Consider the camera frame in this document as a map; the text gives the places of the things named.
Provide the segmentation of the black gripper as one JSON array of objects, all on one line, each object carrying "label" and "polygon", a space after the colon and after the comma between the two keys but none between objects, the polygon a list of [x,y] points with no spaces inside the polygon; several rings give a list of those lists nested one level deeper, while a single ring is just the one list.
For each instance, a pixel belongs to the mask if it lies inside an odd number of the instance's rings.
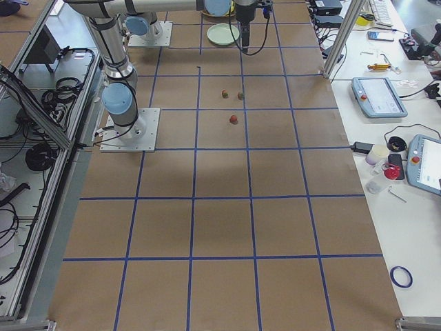
[{"label": "black gripper", "polygon": [[240,22],[241,52],[249,47],[250,22],[255,19],[257,0],[235,0],[236,19]]}]

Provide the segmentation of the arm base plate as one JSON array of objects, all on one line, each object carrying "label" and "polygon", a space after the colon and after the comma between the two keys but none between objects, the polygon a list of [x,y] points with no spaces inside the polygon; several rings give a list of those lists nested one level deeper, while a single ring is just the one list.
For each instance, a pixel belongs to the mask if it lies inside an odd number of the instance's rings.
[{"label": "arm base plate", "polygon": [[127,129],[120,127],[106,130],[101,152],[154,152],[161,110],[159,108],[139,108],[139,117],[130,131],[121,137]]},{"label": "arm base plate", "polygon": [[146,21],[130,23],[127,26],[130,32],[128,46],[130,48],[160,48],[168,47],[172,35],[171,21],[157,21],[149,24]]}]

